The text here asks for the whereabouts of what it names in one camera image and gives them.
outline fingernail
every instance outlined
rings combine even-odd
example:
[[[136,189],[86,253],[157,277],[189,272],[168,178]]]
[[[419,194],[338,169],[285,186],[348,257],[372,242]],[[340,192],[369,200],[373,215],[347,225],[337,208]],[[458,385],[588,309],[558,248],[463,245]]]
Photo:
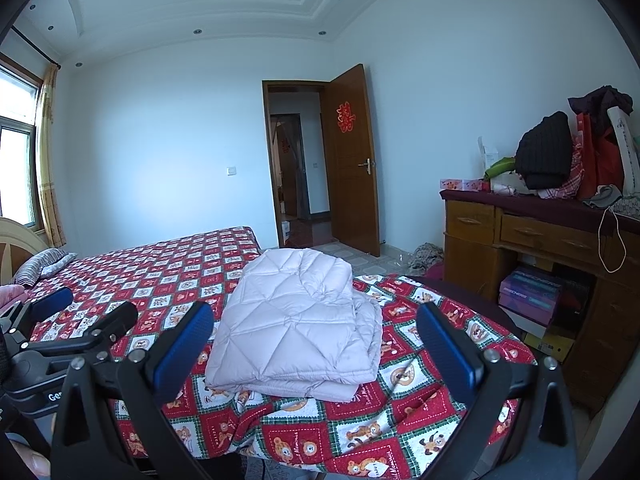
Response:
[[[31,461],[33,462],[33,472],[37,476],[51,476],[51,466],[49,460],[44,458],[39,453],[34,452],[31,455]]]

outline blue gripper pad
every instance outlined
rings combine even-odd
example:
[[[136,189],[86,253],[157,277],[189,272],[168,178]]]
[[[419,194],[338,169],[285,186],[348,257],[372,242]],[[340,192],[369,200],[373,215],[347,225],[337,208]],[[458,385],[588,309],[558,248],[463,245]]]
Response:
[[[451,396],[470,406],[484,371],[478,347],[466,333],[455,329],[434,303],[419,306],[415,321],[418,335]]]
[[[68,307],[73,303],[73,300],[74,295],[71,292],[71,289],[64,286],[40,300],[32,301],[30,313],[31,320],[42,322],[47,319],[47,317],[53,316],[55,313]]]
[[[175,400],[198,355],[207,344],[213,331],[211,307],[207,303],[194,302],[180,323],[172,330],[175,330],[178,335],[173,344],[166,349],[153,372],[153,398],[157,406]],[[162,349],[162,345],[157,346],[158,343],[161,343],[160,338],[150,352]]]

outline screw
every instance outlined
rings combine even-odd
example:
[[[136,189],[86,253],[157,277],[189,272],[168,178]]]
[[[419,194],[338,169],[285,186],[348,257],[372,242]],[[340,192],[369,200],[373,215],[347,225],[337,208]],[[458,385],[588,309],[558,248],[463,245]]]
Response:
[[[555,370],[556,368],[558,368],[558,361],[556,361],[551,356],[545,357],[545,359],[542,362],[545,364],[545,367],[548,368],[549,370]]]
[[[73,361],[71,361],[71,367],[74,370],[79,370],[84,366],[84,357],[76,357]]]
[[[129,361],[133,361],[134,363],[139,363],[146,357],[146,352],[142,348],[138,348],[131,352],[129,355]]]
[[[500,360],[500,354],[493,348],[488,348],[482,353],[482,355],[490,363],[497,363]]]

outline desk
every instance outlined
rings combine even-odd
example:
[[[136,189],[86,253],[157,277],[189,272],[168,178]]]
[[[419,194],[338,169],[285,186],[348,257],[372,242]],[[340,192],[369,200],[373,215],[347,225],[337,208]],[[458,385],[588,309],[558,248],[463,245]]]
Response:
[[[596,277],[587,313],[562,365],[572,399],[599,411],[640,340],[640,222],[623,219],[627,257],[609,274],[598,257],[602,211],[575,201],[498,197],[446,190],[444,280],[497,302],[500,282],[518,265],[518,253],[544,258]],[[622,260],[612,215],[600,247],[609,269]]]

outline yellow curtain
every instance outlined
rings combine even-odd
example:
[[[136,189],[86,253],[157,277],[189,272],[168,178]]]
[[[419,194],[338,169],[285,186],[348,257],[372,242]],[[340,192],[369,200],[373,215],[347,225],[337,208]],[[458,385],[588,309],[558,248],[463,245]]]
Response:
[[[44,82],[38,96],[38,111],[36,114],[36,179],[38,181],[38,193],[40,195],[40,211],[44,229],[47,232],[49,245],[62,247],[66,244],[65,234],[60,225],[60,213],[56,191],[53,187],[49,145],[51,137],[51,125],[53,124],[53,91],[56,87],[58,67],[50,64],[44,76]]]

